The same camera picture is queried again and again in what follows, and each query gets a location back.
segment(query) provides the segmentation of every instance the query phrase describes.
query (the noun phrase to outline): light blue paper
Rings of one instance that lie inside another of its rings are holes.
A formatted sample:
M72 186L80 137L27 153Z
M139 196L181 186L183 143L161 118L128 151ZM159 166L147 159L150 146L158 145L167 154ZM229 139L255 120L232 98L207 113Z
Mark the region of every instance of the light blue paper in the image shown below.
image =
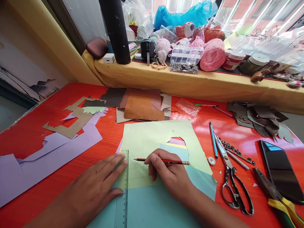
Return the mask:
M118 187L118 180L115 182L112 188ZM87 226L87 228L100 228L100 227L115 227L115 216L116 216L116 202L117 198L113 199L103 209L96 218Z
M189 160L189 153L187 149L165 145L165 144L159 144L160 149L164 149L170 153L177 154L182 161L188 161Z
M216 180L192 166L187 173L193 184L215 201ZM173 199L163 184L129 189L128 227L201 227L193 215Z

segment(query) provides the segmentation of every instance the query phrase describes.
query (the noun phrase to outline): clear plastic ruler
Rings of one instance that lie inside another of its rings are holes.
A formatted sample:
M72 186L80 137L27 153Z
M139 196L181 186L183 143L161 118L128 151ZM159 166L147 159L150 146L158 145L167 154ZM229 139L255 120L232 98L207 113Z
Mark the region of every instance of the clear plastic ruler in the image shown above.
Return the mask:
M125 154L124 160L129 160L129 150L122 150ZM117 198L116 202L116 217L115 228L127 228L128 218L128 178L129 178L129 163L119 177L119 182L123 183L123 196Z

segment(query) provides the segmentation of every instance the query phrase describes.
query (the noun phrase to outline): smartphone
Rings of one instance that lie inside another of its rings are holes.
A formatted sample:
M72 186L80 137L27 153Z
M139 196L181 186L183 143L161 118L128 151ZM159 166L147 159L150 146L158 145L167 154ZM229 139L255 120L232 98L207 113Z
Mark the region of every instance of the smartphone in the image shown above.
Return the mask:
M304 195L286 152L275 145L259 141L269 180L286 199L304 205Z

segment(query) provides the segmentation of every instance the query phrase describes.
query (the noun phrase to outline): hand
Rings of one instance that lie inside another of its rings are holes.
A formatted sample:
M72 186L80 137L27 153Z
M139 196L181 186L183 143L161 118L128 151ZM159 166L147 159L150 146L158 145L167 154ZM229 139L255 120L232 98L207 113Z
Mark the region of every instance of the hand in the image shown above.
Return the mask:
M169 153L163 149L156 149L145 161L145 164L149 164L149 176L152 176L152 181L155 181L158 173L170 195L184 203L191 195L190 192L196 187L189 179L183 165L165 164L162 159L181 160L177 154Z
M25 227L86 227L115 197L111 189L128 161L115 169L125 154L114 154L97 162L75 179L37 218Z

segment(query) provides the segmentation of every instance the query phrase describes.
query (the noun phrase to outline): red jar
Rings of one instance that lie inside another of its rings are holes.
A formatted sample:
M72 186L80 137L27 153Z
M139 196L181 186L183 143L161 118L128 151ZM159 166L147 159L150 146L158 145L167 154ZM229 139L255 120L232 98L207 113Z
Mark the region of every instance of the red jar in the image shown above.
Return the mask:
M232 52L225 59L225 62L222 64L222 68L229 71L234 71L235 68L240 65L241 61L246 57L244 54L239 54Z

